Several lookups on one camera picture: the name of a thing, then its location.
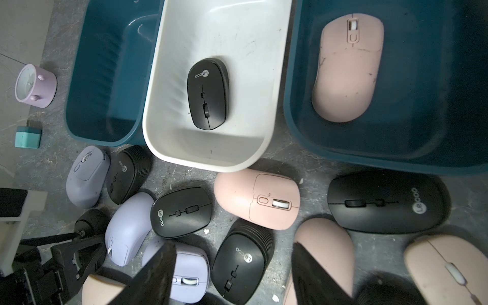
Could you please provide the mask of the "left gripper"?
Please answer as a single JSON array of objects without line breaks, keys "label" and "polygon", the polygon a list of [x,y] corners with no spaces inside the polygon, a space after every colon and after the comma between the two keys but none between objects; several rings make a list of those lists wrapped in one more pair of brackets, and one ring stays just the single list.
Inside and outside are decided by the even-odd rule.
[{"label": "left gripper", "polygon": [[66,304],[103,264],[106,252],[104,235],[53,246],[44,264],[38,248],[20,248],[14,272],[1,277],[1,304]]}]

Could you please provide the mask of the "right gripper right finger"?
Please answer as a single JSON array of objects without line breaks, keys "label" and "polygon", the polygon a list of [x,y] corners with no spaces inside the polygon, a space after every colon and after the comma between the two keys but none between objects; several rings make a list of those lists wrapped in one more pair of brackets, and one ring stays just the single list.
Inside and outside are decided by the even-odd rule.
[{"label": "right gripper right finger", "polygon": [[293,245],[292,279],[298,304],[354,304],[300,243]]}]

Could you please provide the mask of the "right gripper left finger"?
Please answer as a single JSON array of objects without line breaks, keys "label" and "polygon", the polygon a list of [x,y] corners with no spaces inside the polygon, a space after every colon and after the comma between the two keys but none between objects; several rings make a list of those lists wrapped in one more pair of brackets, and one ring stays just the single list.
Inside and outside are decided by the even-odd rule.
[{"label": "right gripper left finger", "polygon": [[176,258],[175,244],[165,242],[109,304],[169,304]]}]

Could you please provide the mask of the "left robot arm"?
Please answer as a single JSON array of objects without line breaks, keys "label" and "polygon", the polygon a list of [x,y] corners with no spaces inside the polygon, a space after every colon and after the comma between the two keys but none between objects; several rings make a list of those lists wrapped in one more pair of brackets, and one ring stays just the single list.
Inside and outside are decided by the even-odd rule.
[{"label": "left robot arm", "polygon": [[109,219],[95,208],[72,233],[22,238],[46,201],[44,191],[1,189],[1,304],[66,304],[105,261]]}]

